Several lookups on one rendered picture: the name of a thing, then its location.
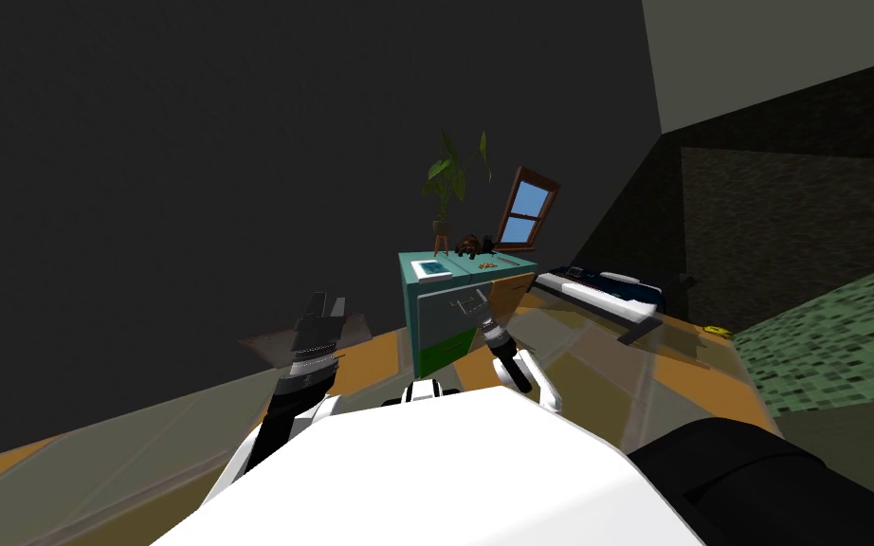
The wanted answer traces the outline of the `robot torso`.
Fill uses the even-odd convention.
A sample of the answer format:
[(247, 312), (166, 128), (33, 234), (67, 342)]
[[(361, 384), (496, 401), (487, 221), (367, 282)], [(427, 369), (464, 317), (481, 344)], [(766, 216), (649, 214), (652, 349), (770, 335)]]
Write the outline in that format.
[(613, 445), (505, 387), (332, 415), (152, 546), (705, 546)]

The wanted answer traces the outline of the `bed with dark blue cover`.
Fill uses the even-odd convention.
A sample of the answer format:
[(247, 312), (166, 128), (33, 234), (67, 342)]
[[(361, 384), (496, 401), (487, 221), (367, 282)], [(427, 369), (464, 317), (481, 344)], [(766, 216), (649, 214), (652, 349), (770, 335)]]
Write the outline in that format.
[(669, 301), (696, 283), (686, 273), (661, 287), (617, 273), (561, 266), (537, 274), (531, 286), (626, 327), (618, 342), (630, 345), (662, 326)]

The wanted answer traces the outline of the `white and blue book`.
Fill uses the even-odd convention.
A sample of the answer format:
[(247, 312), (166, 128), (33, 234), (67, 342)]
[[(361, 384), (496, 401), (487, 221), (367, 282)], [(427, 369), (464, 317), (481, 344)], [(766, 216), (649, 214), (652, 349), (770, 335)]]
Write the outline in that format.
[(438, 260), (411, 261), (410, 268), (419, 283), (451, 279), (454, 272)]

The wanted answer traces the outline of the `green drawer front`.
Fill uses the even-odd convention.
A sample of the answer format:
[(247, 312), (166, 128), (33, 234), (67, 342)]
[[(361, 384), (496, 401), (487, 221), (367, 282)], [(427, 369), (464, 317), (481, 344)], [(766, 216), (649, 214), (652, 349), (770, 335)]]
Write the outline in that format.
[(461, 334), (437, 342), (418, 353), (416, 378), (425, 378), (443, 369), (471, 352), (476, 330), (468, 329)]

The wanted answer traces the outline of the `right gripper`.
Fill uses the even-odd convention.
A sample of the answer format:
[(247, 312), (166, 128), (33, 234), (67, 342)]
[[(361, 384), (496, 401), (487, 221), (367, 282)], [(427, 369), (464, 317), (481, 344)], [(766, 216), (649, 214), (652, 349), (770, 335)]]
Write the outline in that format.
[(475, 290), (475, 305), (470, 309), (470, 317), (479, 329), (493, 329), (497, 325), (489, 300), (481, 289)]

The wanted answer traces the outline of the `dark brown lumpy object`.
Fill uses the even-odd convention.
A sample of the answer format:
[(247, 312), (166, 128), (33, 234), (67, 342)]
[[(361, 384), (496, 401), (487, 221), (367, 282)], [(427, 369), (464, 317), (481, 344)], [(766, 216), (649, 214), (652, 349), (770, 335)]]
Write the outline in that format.
[(474, 234), (468, 234), (455, 246), (455, 252), (458, 257), (467, 256), (470, 260), (474, 260), (478, 255), (495, 255), (494, 246), (495, 243), (490, 236), (478, 238)]

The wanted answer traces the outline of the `brown framed window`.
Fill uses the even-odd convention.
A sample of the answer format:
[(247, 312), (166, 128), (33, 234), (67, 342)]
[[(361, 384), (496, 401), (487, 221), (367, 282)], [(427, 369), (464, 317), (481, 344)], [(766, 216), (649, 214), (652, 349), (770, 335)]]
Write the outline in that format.
[(495, 249), (531, 252), (561, 185), (525, 166), (518, 166), (497, 234)]

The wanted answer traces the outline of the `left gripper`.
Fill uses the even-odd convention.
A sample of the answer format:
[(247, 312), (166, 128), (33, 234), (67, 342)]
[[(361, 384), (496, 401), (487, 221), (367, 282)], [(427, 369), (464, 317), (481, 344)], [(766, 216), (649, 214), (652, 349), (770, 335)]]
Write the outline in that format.
[(310, 296), (301, 318), (295, 323), (293, 353), (335, 347), (339, 343), (347, 320), (346, 298), (335, 299), (328, 317), (325, 317), (326, 301), (326, 292), (314, 292)]

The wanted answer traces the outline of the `teal cabinet with drawers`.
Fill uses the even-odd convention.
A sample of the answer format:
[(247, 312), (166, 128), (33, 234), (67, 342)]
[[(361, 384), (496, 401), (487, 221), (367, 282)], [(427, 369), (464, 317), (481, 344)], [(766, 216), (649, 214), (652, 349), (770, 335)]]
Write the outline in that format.
[[(474, 260), (470, 260), (467, 256), (458, 257), (455, 254), (445, 256), (443, 252), (434, 257), (433, 252), (427, 251), (406, 252), (406, 254), (399, 254), (398, 259), (402, 273), (405, 318), (410, 337), (410, 350), (415, 376), (419, 353), (418, 334), (416, 334), (416, 330), (418, 330), (416, 300), (420, 296), (429, 294), (429, 292), (482, 282), (492, 282), (495, 279), (529, 272), (537, 273), (536, 264), (507, 254), (478, 255)], [(418, 260), (438, 260), (447, 265), (454, 272), (454, 275), (451, 279), (444, 281), (419, 283), (410, 268), (410, 262)], [(484, 345), (483, 335), (476, 323), (473, 328), (476, 330), (476, 334), (471, 345), (471, 352)]]

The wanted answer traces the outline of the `orange drawer front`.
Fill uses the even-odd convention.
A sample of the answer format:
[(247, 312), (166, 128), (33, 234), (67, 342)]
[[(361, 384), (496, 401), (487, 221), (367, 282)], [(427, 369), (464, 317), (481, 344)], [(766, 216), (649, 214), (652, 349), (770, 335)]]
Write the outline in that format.
[(535, 277), (529, 272), (492, 281), (489, 302), (496, 321), (505, 323), (510, 319)]

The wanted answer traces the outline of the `grey drawer front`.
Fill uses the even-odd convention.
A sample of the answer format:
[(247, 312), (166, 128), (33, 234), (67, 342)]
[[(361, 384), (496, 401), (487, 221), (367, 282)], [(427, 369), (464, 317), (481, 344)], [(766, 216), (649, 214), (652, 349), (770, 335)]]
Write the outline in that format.
[(465, 315), (458, 302), (461, 301), (467, 310), (472, 309), (482, 302), (482, 298), (477, 296), (478, 291), (485, 300), (490, 300), (491, 287), (491, 282), (482, 282), (420, 296), (416, 300), (418, 351), (422, 353), (430, 346), (472, 329), (474, 320)]

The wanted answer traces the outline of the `green potted plant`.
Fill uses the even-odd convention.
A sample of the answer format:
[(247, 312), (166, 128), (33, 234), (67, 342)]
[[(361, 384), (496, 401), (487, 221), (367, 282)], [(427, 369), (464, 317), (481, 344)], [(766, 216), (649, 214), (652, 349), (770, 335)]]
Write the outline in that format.
[(464, 201), (467, 189), (467, 170), (476, 158), (479, 158), (486, 172), (487, 183), (493, 180), (492, 168), (487, 152), (487, 134), (481, 131), (476, 150), (470, 155), (460, 155), (450, 134), (442, 129), (441, 140), (443, 150), (440, 157), (428, 167), (427, 180), (422, 188), (422, 194), (433, 193), (437, 198), (436, 219), (432, 222), (434, 234), (433, 256), (440, 251), (449, 255), (449, 222), (447, 208), (451, 197)]

